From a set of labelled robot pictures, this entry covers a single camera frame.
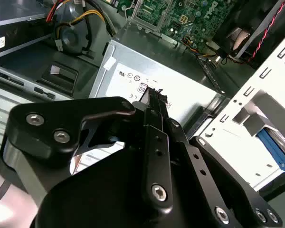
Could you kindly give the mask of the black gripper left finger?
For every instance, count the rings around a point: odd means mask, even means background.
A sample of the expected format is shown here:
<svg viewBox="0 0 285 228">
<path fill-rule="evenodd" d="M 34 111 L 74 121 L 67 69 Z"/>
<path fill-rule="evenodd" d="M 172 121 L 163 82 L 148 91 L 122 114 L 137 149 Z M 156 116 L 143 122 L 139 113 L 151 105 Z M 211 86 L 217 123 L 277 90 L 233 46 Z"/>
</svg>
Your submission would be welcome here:
<svg viewBox="0 0 285 228">
<path fill-rule="evenodd" d="M 163 130 L 167 97 L 152 88 L 141 105 L 125 98 L 102 97 L 19 104 L 9 113 L 0 149 L 0 174 L 20 180 L 20 168 L 31 166 L 44 192 L 52 188 L 41 174 L 60 175 L 71 159 L 116 141 L 143 156 L 140 195 L 154 209 L 171 209 L 169 139 Z"/>
</svg>

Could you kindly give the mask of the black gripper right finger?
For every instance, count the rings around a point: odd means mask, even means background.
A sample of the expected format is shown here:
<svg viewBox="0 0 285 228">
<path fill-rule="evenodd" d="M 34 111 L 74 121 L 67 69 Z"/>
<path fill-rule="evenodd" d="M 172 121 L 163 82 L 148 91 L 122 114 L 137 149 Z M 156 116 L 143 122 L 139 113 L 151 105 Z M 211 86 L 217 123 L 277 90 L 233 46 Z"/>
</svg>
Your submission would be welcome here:
<svg viewBox="0 0 285 228">
<path fill-rule="evenodd" d="M 168 134 L 176 206 L 172 228 L 281 228 L 276 211 L 210 146 L 188 140 L 168 116 L 167 96 L 157 93 Z"/>
</svg>

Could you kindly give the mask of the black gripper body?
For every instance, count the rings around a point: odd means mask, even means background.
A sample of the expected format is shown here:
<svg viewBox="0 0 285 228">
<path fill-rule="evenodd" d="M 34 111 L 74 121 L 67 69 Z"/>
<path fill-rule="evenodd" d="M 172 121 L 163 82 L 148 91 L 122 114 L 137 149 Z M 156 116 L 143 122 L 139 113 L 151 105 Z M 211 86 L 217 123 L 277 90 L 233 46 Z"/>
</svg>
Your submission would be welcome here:
<svg viewBox="0 0 285 228">
<path fill-rule="evenodd" d="M 143 155 L 123 149 L 62 181 L 44 198 L 36 228 L 223 228 L 206 199 L 201 178 L 209 176 L 196 147 L 180 144 L 180 163 L 171 163 L 170 213 L 155 211 L 143 198 Z"/>
</svg>

